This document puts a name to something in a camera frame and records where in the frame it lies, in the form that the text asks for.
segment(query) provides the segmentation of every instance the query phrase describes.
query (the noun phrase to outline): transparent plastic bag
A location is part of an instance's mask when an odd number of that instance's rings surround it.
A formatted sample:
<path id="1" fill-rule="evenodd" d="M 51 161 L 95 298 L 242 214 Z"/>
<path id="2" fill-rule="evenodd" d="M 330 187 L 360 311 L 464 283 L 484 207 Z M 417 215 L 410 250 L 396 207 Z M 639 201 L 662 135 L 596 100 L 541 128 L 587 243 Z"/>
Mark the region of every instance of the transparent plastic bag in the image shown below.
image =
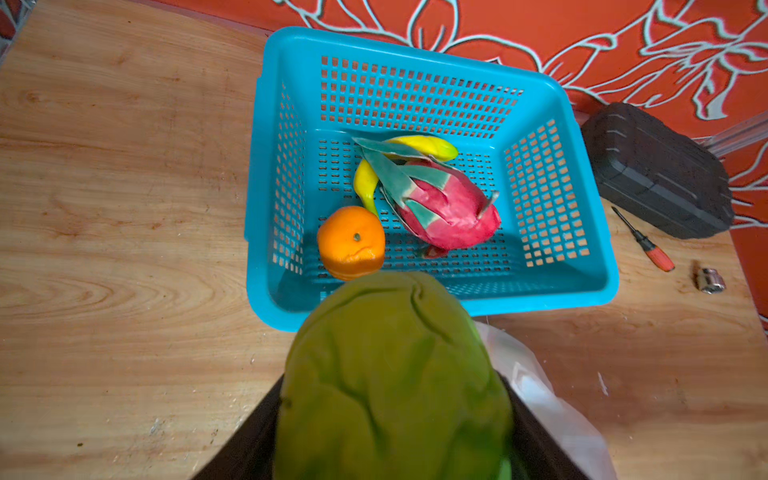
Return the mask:
<path id="1" fill-rule="evenodd" d="M 600 432 L 576 409 L 559 399 L 533 352 L 513 336 L 475 322 L 493 367 L 536 419 L 592 480 L 617 480 L 611 456 Z"/>

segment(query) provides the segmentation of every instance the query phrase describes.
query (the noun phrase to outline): orange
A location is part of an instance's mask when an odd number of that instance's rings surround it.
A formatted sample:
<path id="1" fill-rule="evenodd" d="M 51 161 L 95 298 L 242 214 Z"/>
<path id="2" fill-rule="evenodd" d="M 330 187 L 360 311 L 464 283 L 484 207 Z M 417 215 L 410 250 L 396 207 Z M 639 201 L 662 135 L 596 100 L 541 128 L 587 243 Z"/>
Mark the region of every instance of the orange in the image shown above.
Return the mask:
<path id="1" fill-rule="evenodd" d="M 328 273 L 349 281 L 381 270 L 384 228 L 363 207 L 339 208 L 317 230 L 317 248 Z"/>

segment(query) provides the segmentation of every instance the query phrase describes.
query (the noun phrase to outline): black plastic box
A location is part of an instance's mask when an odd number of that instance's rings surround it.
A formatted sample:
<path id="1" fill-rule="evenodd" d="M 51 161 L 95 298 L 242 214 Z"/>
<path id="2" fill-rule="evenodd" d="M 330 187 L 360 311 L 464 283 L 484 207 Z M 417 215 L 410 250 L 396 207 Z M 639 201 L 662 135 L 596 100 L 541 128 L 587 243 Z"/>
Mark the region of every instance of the black plastic box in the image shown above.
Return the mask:
<path id="1" fill-rule="evenodd" d="M 601 197 L 677 238 L 705 238 L 733 222 L 728 174 L 688 137 L 629 104 L 581 127 Z"/>

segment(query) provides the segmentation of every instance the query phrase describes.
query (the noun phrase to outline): dragon fruit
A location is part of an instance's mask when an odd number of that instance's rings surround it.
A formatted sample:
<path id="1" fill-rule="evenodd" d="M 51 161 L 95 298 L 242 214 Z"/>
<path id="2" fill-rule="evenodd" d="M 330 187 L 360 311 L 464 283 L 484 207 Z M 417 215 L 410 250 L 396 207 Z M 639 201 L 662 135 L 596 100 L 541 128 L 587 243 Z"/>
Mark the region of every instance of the dragon fruit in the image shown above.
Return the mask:
<path id="1" fill-rule="evenodd" d="M 384 198 L 402 224 L 434 248 L 425 257 L 469 248 L 491 238 L 502 223 L 493 202 L 460 170 L 407 145 L 353 139 L 382 182 Z M 398 165 L 388 159 L 403 157 Z"/>

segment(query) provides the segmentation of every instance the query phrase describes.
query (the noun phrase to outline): screwdriver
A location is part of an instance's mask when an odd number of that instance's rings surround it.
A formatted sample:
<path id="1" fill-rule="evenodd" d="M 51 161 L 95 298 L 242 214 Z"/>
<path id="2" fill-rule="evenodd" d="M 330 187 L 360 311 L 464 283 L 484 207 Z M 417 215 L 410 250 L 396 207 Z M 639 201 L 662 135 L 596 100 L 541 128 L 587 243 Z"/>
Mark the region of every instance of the screwdriver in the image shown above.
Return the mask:
<path id="1" fill-rule="evenodd" d="M 630 232 L 632 232 L 634 239 L 637 240 L 641 247 L 643 247 L 643 251 L 646 255 L 648 255 L 648 258 L 650 258 L 650 261 L 653 262 L 655 266 L 658 266 L 665 272 L 671 272 L 674 270 L 674 263 L 672 260 L 670 260 L 670 257 L 667 257 L 667 254 L 664 253 L 661 248 L 657 247 L 653 242 L 648 240 L 648 237 L 637 231 L 635 227 L 632 227 L 627 219 L 624 218 L 624 215 L 619 213 L 619 210 L 617 210 L 616 207 L 611 208 L 614 209 L 614 212 L 616 212 L 619 218 L 621 218 L 621 220 L 627 224 L 627 227 L 629 227 Z"/>

